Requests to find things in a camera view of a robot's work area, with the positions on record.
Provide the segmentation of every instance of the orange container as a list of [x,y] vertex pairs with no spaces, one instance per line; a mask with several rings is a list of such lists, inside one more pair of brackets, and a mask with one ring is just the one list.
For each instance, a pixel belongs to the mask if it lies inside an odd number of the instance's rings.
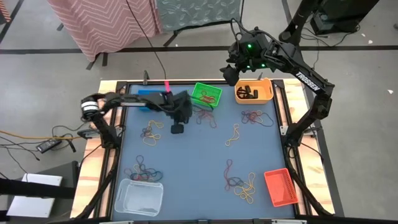
[[[239,87],[244,89],[244,86],[250,86],[251,94],[254,90],[259,92],[258,99],[239,99],[236,95],[236,91]],[[272,91],[272,83],[268,78],[263,80],[239,80],[235,85],[235,100],[239,104],[266,104],[274,97],[274,92]]]
[[264,177],[274,207],[299,202],[292,179],[286,168],[265,172]]

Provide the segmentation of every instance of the green basket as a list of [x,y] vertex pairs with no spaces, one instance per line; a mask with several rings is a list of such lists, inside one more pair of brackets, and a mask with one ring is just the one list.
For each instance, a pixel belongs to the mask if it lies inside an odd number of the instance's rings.
[[[203,105],[203,106],[209,106],[211,105],[212,107],[217,107],[218,102],[220,102],[221,94],[223,90],[211,85],[206,85],[203,83],[196,83],[195,88],[193,89],[192,93],[192,100],[194,103]],[[214,96],[215,102],[214,103],[205,103],[201,100],[201,97],[205,94],[206,96]]]

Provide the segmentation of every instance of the wooden table frame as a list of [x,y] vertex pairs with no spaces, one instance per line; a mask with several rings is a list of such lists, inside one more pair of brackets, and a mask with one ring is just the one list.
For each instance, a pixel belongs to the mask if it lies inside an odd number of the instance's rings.
[[[196,82],[205,82],[209,84],[226,84],[224,80],[169,80],[171,85],[189,85]],[[278,122],[283,126],[288,126],[291,122],[297,122],[304,113],[307,112],[308,106],[306,102],[303,86],[297,79],[275,79],[272,81],[274,86],[274,102],[277,112]],[[148,85],[161,85],[163,80],[148,80]],[[107,93],[109,91],[124,91],[127,84],[143,84],[143,80],[131,81],[101,81],[99,93]],[[307,93],[307,99],[313,100],[311,92]],[[125,110],[115,110],[109,112],[105,119],[111,125],[124,124]],[[331,168],[330,157],[328,155],[325,136],[322,128],[317,131],[317,137],[304,136],[302,142],[311,146],[320,152],[324,158],[322,164],[320,156],[304,145],[298,147],[298,155],[295,159],[291,159],[295,170],[301,179],[305,181],[306,186],[314,194],[315,198],[330,213],[336,213],[343,216],[340,197],[338,195],[333,170]],[[85,156],[100,145],[99,139],[90,139],[86,145]],[[87,157],[81,167],[78,186],[76,189],[75,199],[72,206],[71,217],[77,216],[84,207],[89,203],[94,193],[99,187],[99,183],[103,181],[105,175],[110,170],[114,161],[115,151],[105,151],[98,148],[94,153]],[[96,209],[91,214],[94,217],[110,216],[113,209],[113,197],[115,181],[113,180],[101,198],[101,203],[97,204]],[[299,203],[294,205],[294,212],[298,214],[316,215],[313,208],[307,200],[303,198],[301,190],[295,184],[296,192],[299,197]]]

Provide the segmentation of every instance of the gray patterned fabric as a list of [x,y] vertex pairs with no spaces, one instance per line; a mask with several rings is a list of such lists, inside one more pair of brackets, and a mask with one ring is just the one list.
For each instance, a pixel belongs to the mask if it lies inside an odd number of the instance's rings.
[[240,18],[241,0],[157,0],[163,31]]

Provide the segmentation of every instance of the pink striped fabric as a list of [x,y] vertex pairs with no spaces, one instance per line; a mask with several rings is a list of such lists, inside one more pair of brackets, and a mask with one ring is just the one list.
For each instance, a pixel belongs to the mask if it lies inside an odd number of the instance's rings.
[[[154,0],[128,0],[148,37],[161,33]],[[144,34],[126,0],[48,0],[89,61],[101,52],[117,52]]]

